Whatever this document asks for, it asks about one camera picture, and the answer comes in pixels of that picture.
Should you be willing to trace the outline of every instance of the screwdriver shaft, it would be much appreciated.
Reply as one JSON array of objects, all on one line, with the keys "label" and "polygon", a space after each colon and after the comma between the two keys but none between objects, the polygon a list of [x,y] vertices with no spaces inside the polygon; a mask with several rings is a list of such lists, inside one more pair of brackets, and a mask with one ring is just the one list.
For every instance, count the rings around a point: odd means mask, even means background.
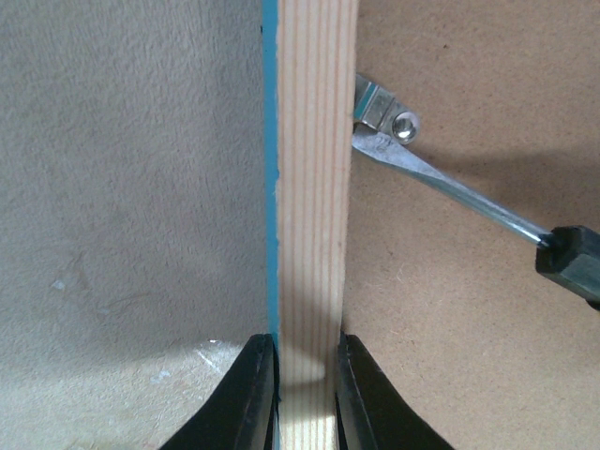
[{"label": "screwdriver shaft", "polygon": [[549,246],[551,234],[548,230],[438,171],[389,135],[359,126],[352,136],[352,147],[435,188],[467,208],[494,220],[537,247],[546,248]]}]

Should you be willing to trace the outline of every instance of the wood strip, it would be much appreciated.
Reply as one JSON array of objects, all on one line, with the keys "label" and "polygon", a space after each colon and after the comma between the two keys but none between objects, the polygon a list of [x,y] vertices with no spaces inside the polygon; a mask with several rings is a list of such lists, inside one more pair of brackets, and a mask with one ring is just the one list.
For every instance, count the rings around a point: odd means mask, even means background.
[{"label": "wood strip", "polygon": [[335,448],[357,0],[278,0],[281,448]]}]

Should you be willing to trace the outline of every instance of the screwdriver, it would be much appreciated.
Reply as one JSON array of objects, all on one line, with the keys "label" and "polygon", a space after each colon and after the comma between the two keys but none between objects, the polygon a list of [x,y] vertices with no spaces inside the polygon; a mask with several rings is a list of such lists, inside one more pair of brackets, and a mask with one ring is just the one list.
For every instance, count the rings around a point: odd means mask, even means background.
[{"label": "screwdriver", "polygon": [[356,75],[352,148],[440,191],[536,246],[535,270],[600,311],[600,234],[583,226],[548,231],[459,183],[411,153],[419,118],[378,84]]}]

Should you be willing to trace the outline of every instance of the brown cardboard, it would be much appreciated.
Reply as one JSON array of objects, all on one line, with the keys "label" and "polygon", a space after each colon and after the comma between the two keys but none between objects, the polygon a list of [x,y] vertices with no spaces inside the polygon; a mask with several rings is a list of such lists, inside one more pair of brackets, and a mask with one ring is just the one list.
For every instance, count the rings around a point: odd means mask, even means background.
[{"label": "brown cardboard", "polygon": [[[416,110],[412,150],[548,228],[600,230],[597,2],[363,0],[357,69]],[[352,160],[346,331],[457,448],[600,446],[600,314],[534,248]]]}]

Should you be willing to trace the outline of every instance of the black handle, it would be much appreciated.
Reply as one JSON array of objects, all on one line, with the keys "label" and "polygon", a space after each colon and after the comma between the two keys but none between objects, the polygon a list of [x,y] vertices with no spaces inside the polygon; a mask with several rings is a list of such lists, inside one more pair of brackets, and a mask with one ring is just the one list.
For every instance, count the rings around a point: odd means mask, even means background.
[{"label": "black handle", "polygon": [[552,230],[548,248],[537,249],[535,270],[600,311],[600,234],[586,227]]}]

